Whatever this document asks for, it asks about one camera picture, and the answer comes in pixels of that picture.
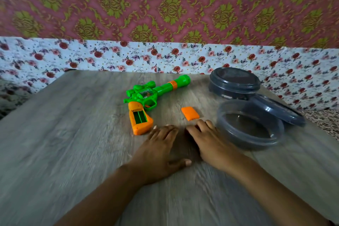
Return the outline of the person's left hand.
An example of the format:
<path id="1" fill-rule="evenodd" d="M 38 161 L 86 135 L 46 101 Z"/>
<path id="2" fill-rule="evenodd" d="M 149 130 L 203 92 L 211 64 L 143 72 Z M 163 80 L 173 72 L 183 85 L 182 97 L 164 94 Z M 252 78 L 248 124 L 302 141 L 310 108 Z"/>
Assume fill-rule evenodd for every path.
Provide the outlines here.
<path id="1" fill-rule="evenodd" d="M 179 129 L 175 125 L 154 126 L 147 139 L 127 164 L 142 186 L 160 181 L 178 171 L 170 171 L 170 152 Z"/>

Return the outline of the person's right hand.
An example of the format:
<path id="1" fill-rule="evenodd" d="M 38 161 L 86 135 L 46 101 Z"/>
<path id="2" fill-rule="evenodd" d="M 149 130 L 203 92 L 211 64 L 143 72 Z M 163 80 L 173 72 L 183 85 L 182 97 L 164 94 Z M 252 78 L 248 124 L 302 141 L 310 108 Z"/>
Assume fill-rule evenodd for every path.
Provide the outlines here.
<path id="1" fill-rule="evenodd" d="M 246 169 L 247 157 L 234 144 L 224 138 L 218 129 L 217 131 L 217 139 L 195 141 L 199 148 L 200 156 L 214 168 L 233 177 L 239 177 Z"/>

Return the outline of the person's left forearm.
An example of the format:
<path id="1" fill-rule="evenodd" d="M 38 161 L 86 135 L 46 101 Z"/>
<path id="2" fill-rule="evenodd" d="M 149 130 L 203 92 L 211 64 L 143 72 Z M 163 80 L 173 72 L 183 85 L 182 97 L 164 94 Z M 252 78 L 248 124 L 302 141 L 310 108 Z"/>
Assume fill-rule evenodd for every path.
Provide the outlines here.
<path id="1" fill-rule="evenodd" d="M 112 226 L 121 216 L 145 177 L 130 164 L 119 167 L 54 226 Z"/>

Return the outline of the orange plastic battery cover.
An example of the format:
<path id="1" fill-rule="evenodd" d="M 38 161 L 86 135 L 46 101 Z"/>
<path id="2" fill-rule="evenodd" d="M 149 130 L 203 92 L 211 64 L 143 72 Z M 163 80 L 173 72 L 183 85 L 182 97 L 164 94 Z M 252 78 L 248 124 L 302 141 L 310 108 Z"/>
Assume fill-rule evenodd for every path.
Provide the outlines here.
<path id="1" fill-rule="evenodd" d="M 181 111 L 187 121 L 200 119 L 199 113 L 193 107 L 182 107 Z"/>

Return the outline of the open grey round container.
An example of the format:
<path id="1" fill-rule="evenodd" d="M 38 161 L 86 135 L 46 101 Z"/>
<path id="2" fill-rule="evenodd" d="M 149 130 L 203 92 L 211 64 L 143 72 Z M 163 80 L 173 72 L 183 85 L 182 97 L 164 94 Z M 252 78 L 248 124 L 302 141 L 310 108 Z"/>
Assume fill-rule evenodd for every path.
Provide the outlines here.
<path id="1" fill-rule="evenodd" d="M 246 100 L 227 100 L 217 110 L 216 127 L 243 150 L 263 150 L 275 146 L 284 134 L 281 119 Z"/>

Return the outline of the green and orange toy gun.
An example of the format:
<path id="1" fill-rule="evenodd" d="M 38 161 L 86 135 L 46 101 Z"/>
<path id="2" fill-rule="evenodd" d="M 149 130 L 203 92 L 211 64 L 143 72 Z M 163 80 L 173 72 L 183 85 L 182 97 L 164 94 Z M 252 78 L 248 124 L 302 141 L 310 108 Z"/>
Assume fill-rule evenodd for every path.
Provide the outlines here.
<path id="1" fill-rule="evenodd" d="M 158 97 L 190 84 L 188 75 L 181 75 L 179 78 L 156 86 L 154 81 L 145 85 L 134 85 L 133 89 L 127 90 L 127 99 L 123 103 L 128 104 L 129 119 L 134 135 L 143 135 L 153 127 L 154 120 L 147 114 L 157 106 Z"/>

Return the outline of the closed grey round container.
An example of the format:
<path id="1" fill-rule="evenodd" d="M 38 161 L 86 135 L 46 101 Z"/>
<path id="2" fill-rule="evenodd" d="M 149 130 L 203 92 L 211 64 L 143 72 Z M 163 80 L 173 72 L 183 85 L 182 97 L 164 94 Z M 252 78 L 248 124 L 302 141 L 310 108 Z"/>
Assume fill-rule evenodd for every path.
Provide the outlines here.
<path id="1" fill-rule="evenodd" d="M 248 100 L 261 88 L 259 78 L 246 70 L 220 67 L 210 74 L 209 91 L 228 100 Z"/>

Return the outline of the person's right forearm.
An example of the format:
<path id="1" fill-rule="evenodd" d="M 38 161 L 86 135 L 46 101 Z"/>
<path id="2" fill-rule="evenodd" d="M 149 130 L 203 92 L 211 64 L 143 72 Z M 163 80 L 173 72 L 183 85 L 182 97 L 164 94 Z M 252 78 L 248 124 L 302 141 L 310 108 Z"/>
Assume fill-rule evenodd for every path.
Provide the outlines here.
<path id="1" fill-rule="evenodd" d="M 237 179 L 279 226 L 335 226 L 249 157 L 230 157 L 229 174 Z"/>

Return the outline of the grey round container lid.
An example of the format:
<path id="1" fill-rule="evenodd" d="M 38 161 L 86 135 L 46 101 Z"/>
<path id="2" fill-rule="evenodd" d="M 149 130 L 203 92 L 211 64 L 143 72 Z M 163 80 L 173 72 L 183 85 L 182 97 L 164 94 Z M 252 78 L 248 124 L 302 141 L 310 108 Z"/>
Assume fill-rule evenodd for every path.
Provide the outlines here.
<path id="1" fill-rule="evenodd" d="M 265 95 L 255 94 L 249 101 L 288 124 L 299 127 L 306 125 L 306 119 L 301 113 Z"/>

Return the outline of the leopard print cloth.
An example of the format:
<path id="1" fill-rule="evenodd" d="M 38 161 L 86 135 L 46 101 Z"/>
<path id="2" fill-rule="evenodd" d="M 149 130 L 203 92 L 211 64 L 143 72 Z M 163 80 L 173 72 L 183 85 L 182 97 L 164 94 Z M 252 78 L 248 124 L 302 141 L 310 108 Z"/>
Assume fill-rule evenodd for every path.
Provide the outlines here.
<path id="1" fill-rule="evenodd" d="M 339 110 L 305 110 L 301 113 L 339 142 Z"/>

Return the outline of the white floral cloth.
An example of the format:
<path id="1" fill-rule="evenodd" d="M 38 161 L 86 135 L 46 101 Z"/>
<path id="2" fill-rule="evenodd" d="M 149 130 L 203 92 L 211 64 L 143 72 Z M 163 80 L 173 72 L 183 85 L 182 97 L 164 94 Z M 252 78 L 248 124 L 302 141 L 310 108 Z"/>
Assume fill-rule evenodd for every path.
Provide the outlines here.
<path id="1" fill-rule="evenodd" d="M 68 70 L 210 74 L 234 67 L 298 110 L 339 111 L 339 49 L 0 37 L 0 118 Z"/>

